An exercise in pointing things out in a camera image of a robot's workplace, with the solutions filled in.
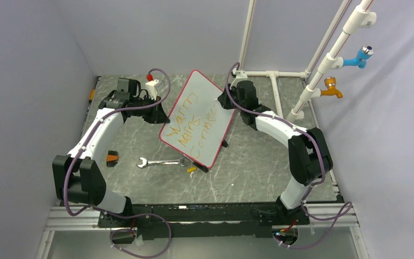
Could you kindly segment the yellow marker cap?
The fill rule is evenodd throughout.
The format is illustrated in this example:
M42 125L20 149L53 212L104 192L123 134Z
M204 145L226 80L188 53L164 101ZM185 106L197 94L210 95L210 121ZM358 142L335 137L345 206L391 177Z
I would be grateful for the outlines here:
M197 167L191 167L189 169L187 169L187 173L193 173L197 170Z

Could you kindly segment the whiteboard with red rim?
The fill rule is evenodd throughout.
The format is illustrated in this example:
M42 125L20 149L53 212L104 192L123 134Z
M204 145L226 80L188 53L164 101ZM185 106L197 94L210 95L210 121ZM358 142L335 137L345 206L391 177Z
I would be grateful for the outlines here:
M160 130L160 140L211 168L234 115L234 110L222 108L217 100L222 93L208 77L193 70L169 112L170 123Z

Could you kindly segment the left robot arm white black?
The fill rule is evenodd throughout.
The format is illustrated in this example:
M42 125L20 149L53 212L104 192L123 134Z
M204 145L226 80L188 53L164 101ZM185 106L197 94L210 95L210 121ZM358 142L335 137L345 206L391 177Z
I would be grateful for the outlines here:
M164 81L150 74L144 85L135 79L118 79L117 88L99 103L95 119L79 143L66 155L57 155L52 162L59 200L65 204L83 203L112 213L112 220L121 227L132 222L131 199L107 187L98 163L106 156L109 143L128 118L141 117L149 124L170 121L159 95L166 87Z

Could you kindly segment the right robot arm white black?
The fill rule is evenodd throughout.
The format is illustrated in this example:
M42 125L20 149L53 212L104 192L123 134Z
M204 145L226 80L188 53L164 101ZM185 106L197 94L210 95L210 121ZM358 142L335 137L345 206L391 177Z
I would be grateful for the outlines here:
M288 149L292 177L277 199L282 205L276 208L275 216L282 224L290 223L309 190L323 183L326 173L333 168L323 132L317 127L299 127L260 104L256 88L249 80L240 81L236 86L227 83L217 100L225 110L240 110L244 124L266 133Z

